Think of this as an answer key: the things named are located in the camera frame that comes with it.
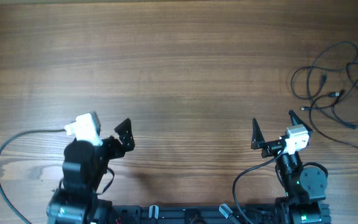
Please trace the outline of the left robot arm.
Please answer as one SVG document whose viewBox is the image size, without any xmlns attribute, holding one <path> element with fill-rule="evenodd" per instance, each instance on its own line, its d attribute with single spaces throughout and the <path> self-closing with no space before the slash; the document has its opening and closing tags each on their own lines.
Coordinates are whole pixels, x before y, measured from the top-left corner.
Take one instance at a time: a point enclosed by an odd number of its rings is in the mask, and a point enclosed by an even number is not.
<svg viewBox="0 0 358 224">
<path fill-rule="evenodd" d="M 114 128 L 101 145 L 75 138 L 64 150 L 63 179 L 59 182 L 46 213 L 48 223 L 120 223 L 121 218 L 112 202 L 98 198 L 102 177 L 114 171 L 109 161 L 133 151 L 135 142 L 129 118 Z"/>
</svg>

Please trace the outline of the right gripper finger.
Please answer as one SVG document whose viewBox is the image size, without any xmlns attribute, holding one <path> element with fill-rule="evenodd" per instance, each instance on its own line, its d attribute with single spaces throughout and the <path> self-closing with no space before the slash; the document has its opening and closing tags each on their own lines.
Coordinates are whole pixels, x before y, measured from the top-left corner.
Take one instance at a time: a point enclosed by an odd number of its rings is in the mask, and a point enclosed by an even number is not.
<svg viewBox="0 0 358 224">
<path fill-rule="evenodd" d="M 309 136 L 313 133 L 313 130 L 302 119 L 300 119 L 293 110 L 290 110 L 288 114 L 290 115 L 290 120 L 293 126 L 303 125 Z"/>
<path fill-rule="evenodd" d="M 255 118 L 252 119 L 252 140 L 251 148 L 253 150 L 263 148 L 265 144 L 265 139 L 260 130 L 260 126 Z"/>
</svg>

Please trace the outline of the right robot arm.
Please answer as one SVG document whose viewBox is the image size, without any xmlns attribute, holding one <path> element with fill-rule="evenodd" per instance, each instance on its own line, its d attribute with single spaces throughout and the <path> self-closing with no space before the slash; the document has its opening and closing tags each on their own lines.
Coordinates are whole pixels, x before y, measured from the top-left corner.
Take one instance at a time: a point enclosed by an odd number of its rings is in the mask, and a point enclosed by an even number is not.
<svg viewBox="0 0 358 224">
<path fill-rule="evenodd" d="M 265 141 L 257 120 L 252 120 L 252 149 L 263 158 L 272 157 L 286 196 L 275 199 L 276 223 L 331 223 L 329 205 L 324 204 L 328 170 L 316 162 L 304 163 L 299 152 L 309 146 L 313 130 L 294 111 L 288 112 L 291 126 L 275 141 Z"/>
</svg>

